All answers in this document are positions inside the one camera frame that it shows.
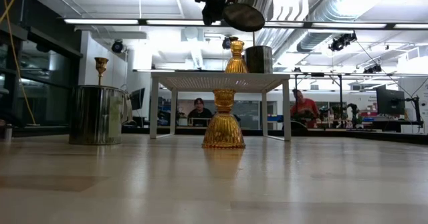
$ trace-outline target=shelf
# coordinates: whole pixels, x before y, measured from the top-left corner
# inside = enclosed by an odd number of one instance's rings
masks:
[[[225,74],[207,72],[153,72],[159,83],[179,92],[212,92],[234,89],[237,93],[269,92],[289,80],[287,74]]]

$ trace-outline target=ceiling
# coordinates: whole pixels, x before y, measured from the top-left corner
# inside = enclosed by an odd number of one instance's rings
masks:
[[[145,18],[145,19],[202,19],[203,3],[195,0],[39,0],[63,17],[95,17],[95,18]],[[288,0],[274,0],[283,6],[293,7]],[[308,7],[316,9],[318,0],[308,0]],[[349,9],[356,8],[366,0],[354,0]],[[376,0],[376,4],[363,13],[357,21],[426,21],[428,19],[428,0]],[[110,45],[113,33],[147,33],[147,40],[153,49],[153,62],[165,66],[184,63],[191,58],[191,50],[195,45],[183,41],[184,27],[97,27],[86,28],[98,36],[100,42]],[[252,33],[244,33],[232,28],[202,27],[203,33],[220,33],[236,35],[245,42],[245,46],[253,45]],[[311,53],[284,52],[276,59],[278,71],[291,71],[300,66],[308,72],[362,72],[364,63],[371,58],[380,59],[384,69],[393,72],[398,58],[418,45],[428,43],[428,31],[356,31],[358,41],[346,49],[334,54],[328,49],[329,41],[317,46]],[[222,39],[203,39],[198,44],[203,59],[221,60],[230,58],[230,52],[221,47]],[[137,39],[125,40],[128,45]],[[278,41],[272,37],[269,44]]]

